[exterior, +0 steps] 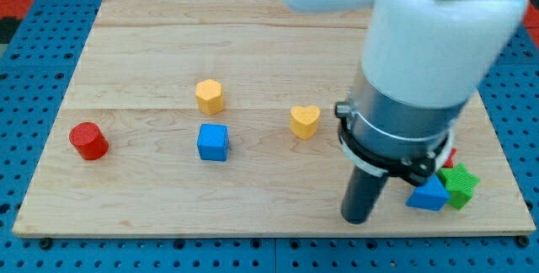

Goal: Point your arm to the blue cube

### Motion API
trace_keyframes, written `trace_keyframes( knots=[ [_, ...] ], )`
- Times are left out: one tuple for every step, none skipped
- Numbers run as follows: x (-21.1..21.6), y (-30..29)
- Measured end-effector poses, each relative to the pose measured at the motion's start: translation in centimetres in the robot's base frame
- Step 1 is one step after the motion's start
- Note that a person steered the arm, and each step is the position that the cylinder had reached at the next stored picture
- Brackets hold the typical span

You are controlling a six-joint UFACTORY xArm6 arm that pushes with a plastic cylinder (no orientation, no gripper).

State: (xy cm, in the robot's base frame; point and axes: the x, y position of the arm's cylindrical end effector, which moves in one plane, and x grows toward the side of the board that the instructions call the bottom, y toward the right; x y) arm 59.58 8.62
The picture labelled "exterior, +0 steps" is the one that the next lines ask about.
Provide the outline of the red block behind arm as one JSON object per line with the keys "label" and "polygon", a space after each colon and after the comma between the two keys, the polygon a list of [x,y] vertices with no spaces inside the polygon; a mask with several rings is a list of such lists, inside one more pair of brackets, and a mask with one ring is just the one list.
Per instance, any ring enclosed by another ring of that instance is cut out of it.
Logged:
{"label": "red block behind arm", "polygon": [[452,169],[455,167],[455,155],[457,153],[457,149],[453,147],[446,159],[446,161],[443,164],[443,168]]}

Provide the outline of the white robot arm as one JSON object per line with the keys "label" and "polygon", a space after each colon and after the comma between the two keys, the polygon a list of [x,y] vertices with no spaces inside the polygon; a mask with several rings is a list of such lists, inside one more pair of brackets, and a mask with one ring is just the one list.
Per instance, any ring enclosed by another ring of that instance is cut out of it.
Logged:
{"label": "white robot arm", "polygon": [[423,184],[528,0],[281,0],[299,13],[373,11],[355,86],[336,105],[352,183]]}

